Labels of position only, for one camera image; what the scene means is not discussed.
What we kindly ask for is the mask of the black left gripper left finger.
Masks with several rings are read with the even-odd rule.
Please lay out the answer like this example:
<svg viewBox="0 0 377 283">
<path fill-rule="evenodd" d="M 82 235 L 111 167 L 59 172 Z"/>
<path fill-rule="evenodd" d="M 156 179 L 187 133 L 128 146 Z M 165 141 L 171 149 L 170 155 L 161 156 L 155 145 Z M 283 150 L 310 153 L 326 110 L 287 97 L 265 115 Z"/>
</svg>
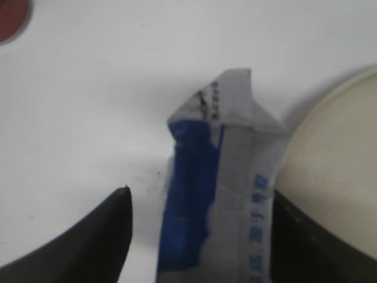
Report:
<svg viewBox="0 0 377 283">
<path fill-rule="evenodd" d="M 44 246 L 1 267 L 1 282 L 117 282 L 132 239 L 132 197 L 113 191 Z"/>
</svg>

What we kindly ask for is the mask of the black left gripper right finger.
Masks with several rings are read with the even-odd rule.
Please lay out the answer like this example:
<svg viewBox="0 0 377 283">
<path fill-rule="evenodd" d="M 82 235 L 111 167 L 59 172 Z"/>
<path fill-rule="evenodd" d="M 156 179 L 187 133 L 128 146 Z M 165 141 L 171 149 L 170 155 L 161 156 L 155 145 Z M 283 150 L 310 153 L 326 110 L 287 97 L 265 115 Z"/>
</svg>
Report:
<svg viewBox="0 0 377 283">
<path fill-rule="evenodd" d="M 376 282 L 376 260 L 333 236 L 279 192 L 271 250 L 273 282 Z"/>
</svg>

